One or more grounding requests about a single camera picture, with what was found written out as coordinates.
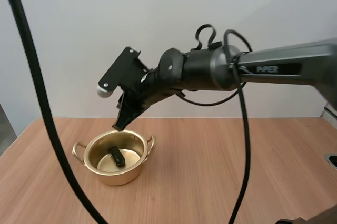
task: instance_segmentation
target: gold pot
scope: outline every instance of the gold pot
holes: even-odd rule
[[[77,154],[77,147],[85,148],[83,159]],[[108,150],[116,146],[125,158],[125,166],[117,167]],[[146,140],[133,131],[110,131],[93,139],[87,146],[77,142],[73,147],[73,155],[85,167],[92,171],[103,183],[119,186],[134,180],[156,147],[156,138]]]

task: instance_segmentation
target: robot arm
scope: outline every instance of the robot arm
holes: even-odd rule
[[[226,55],[219,43],[203,50],[182,53],[171,48],[158,68],[149,70],[140,53],[127,47],[98,82],[98,94],[108,97],[117,86],[124,91],[118,101],[118,119],[123,130],[153,104],[182,90],[234,90],[232,55],[239,56],[243,82],[314,86],[337,108],[337,44],[320,42],[242,53],[230,46]]]

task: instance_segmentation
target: white wall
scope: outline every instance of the white wall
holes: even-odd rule
[[[155,67],[170,47],[195,47],[194,33],[213,24],[221,39],[240,31],[254,50],[337,36],[335,0],[22,0],[54,115],[114,117],[120,92],[96,95],[97,81],[125,46]],[[24,51],[7,0],[0,0],[0,103],[16,133],[40,116]],[[320,116],[324,99],[303,86],[249,84],[251,117]],[[216,101],[228,93],[189,94]],[[238,117],[237,99],[213,108],[171,97],[145,116]]]

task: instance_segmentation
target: pot rim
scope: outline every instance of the pot rim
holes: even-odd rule
[[[117,171],[117,172],[107,172],[107,171],[101,171],[96,169],[89,161],[89,152],[92,149],[92,146],[99,141],[100,139],[102,139],[104,136],[113,134],[113,133],[130,133],[136,137],[138,137],[143,145],[144,145],[144,152],[141,156],[141,158],[138,160],[137,163],[135,163],[133,166],[125,169],[125,170],[121,170],[121,171]],[[130,130],[124,130],[124,131],[117,131],[117,130],[112,130],[112,131],[108,131],[105,133],[100,134],[99,136],[95,137],[93,140],[90,141],[90,143],[86,146],[85,150],[84,150],[84,155],[83,155],[83,161],[84,161],[84,165],[93,173],[96,173],[98,175],[103,175],[103,176],[117,176],[117,175],[121,175],[121,174],[125,174],[135,168],[137,168],[140,164],[142,164],[147,156],[147,152],[148,152],[148,145],[147,145],[147,140],[145,139],[145,137],[143,137],[142,135],[134,132],[134,131],[130,131]]]

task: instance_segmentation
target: table surface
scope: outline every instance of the table surface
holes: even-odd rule
[[[241,119],[137,119],[155,135],[138,178],[110,187],[72,156],[111,130],[112,119],[55,118],[72,170],[109,223],[227,223],[244,169]],[[309,219],[337,203],[337,130],[321,118],[250,119],[252,167],[236,223]],[[95,223],[68,185],[43,121],[33,122],[0,157],[0,223]]]

